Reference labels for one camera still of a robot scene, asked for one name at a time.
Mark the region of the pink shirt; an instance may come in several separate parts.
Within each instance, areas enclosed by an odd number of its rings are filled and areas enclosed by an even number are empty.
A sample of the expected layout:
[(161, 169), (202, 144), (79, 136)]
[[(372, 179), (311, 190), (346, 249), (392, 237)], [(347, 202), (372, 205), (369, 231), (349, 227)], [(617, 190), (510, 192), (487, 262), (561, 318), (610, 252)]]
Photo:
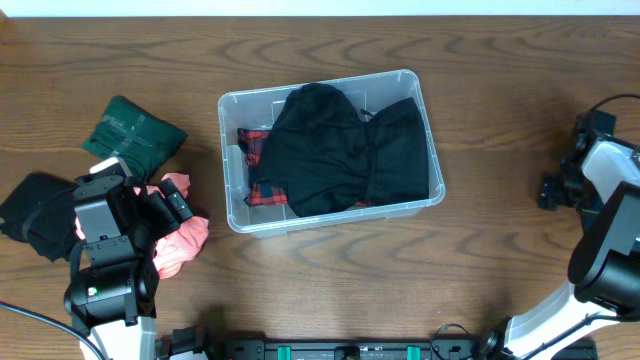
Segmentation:
[[(189, 175), (166, 173), (161, 180), (170, 179), (186, 199), (191, 185)], [(75, 219), (76, 235), (85, 240), (79, 219)], [(175, 276), (184, 263), (193, 260), (201, 251), (209, 237), (209, 220), (194, 215), (180, 225), (180, 228), (158, 239), (155, 246), (154, 265), (160, 279)]]

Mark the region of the red plaid flannel shirt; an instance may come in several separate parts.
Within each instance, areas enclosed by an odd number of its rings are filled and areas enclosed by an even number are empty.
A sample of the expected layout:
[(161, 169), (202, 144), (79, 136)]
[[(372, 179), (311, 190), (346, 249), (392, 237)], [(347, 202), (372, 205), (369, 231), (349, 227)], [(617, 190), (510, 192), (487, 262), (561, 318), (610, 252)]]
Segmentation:
[(371, 207), (366, 138), (358, 127), (237, 130), (251, 207), (288, 205), (302, 217)]

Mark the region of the black garment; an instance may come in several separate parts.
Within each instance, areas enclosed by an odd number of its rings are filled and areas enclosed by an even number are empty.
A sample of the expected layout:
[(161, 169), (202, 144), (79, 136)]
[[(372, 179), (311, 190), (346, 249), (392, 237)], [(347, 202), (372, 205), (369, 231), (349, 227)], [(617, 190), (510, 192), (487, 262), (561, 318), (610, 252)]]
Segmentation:
[(425, 124), (413, 98), (370, 114), (339, 89), (311, 83), (286, 98), (254, 182), (283, 191), (297, 216), (318, 216), (358, 204), (425, 200), (428, 162)]

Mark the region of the dark navy cloth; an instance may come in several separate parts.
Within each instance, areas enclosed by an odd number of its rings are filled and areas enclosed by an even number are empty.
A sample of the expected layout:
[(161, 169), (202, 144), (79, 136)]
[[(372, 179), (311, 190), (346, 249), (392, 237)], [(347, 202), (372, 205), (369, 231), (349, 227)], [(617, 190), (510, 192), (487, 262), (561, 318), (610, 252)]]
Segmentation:
[(587, 200), (578, 208), (581, 226), (584, 232), (587, 232), (593, 225), (595, 219), (602, 210), (604, 203), (599, 196)]

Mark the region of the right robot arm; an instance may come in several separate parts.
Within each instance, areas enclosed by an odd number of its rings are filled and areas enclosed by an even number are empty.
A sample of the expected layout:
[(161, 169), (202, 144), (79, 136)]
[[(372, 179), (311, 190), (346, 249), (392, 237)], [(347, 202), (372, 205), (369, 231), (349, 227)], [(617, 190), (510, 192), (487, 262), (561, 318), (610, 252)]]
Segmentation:
[(615, 116), (577, 118), (574, 144), (544, 178), (538, 205), (575, 209), (583, 236), (567, 279), (526, 313), (505, 319), (474, 349), (476, 359), (595, 359), (587, 335), (639, 320), (639, 148), (614, 136)]

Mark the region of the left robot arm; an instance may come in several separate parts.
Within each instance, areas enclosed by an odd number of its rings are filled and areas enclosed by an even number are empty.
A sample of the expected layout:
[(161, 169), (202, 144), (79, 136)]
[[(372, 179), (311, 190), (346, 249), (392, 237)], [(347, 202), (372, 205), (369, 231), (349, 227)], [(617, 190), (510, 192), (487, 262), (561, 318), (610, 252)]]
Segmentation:
[(115, 174), (82, 177), (73, 200), (84, 235), (64, 298), (73, 328), (88, 338), (91, 357), (155, 358), (156, 243), (192, 218), (191, 209), (170, 179), (149, 193)]

